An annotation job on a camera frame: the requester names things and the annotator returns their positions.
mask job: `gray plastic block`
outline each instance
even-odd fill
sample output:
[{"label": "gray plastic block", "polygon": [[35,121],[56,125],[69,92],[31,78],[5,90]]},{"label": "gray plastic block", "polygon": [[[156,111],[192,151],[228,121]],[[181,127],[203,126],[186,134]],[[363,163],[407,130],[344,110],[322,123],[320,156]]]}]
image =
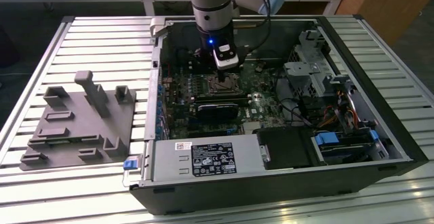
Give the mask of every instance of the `gray plastic block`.
[{"label": "gray plastic block", "polygon": [[92,72],[79,71],[84,92],[49,87],[48,103],[28,148],[23,171],[121,162],[128,156],[136,92],[127,86],[104,91]]},{"label": "gray plastic block", "polygon": [[79,149],[77,156],[85,162],[85,161],[91,161],[93,159],[100,159],[101,153],[99,152],[97,148]]},{"label": "gray plastic block", "polygon": [[29,165],[44,164],[47,159],[47,156],[41,153],[24,154],[21,156],[21,163]]}]

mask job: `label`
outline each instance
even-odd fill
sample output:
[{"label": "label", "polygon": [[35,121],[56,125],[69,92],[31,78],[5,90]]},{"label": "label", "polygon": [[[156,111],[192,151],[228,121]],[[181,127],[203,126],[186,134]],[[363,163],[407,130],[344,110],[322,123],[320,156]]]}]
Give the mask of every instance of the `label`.
[{"label": "label", "polygon": [[232,143],[191,146],[195,177],[236,173]]},{"label": "label", "polygon": [[175,144],[175,150],[191,149],[191,142],[177,142]]}]

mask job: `aluminum extrusion table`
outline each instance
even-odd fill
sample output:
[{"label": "aluminum extrusion table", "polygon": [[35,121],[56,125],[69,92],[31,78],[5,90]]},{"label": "aluminum extrusion table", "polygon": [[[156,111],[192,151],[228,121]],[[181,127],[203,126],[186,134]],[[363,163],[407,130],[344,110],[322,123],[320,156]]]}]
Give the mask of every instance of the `aluminum extrusion table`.
[{"label": "aluminum extrusion table", "polygon": [[[363,20],[328,17],[430,160],[434,159],[434,98]],[[23,172],[20,157],[32,137],[48,86],[73,84],[92,70],[104,90],[127,85],[137,92],[129,154],[143,153],[151,68],[151,17],[65,18],[0,132],[1,223],[418,223],[434,220],[434,162],[387,178],[355,194],[153,216],[128,193],[139,172],[121,163]]]}]

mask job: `blue connector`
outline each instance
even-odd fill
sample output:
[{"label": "blue connector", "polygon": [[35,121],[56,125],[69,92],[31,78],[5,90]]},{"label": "blue connector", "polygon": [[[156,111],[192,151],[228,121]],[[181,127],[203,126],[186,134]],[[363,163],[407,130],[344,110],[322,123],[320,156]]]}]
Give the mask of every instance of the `blue connector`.
[{"label": "blue connector", "polygon": [[123,162],[123,169],[125,171],[128,171],[128,170],[136,170],[137,169],[137,165],[139,165],[139,160],[137,159],[127,159]]},{"label": "blue connector", "polygon": [[319,133],[315,136],[315,141],[318,145],[339,143],[336,133]]},{"label": "blue connector", "polygon": [[375,130],[368,131],[368,133],[370,133],[374,141],[379,140],[379,136],[378,136],[378,133]]},{"label": "blue connector", "polygon": [[136,170],[141,165],[141,155],[128,156],[128,158],[123,162],[124,171]]}]

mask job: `blue latch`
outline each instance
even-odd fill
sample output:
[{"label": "blue latch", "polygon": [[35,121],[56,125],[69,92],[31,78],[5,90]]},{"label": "blue latch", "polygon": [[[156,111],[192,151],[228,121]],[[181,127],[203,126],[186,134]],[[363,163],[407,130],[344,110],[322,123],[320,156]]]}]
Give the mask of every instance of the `blue latch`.
[{"label": "blue latch", "polygon": [[315,141],[318,145],[339,143],[336,133],[319,133],[315,136]]},{"label": "blue latch", "polygon": [[375,130],[368,131],[368,133],[370,133],[374,141],[379,140],[379,136],[378,136],[378,133]]},{"label": "blue latch", "polygon": [[139,164],[139,160],[137,159],[127,159],[123,162],[123,169],[125,171],[128,171],[128,170],[136,170],[137,169],[137,164]]}]

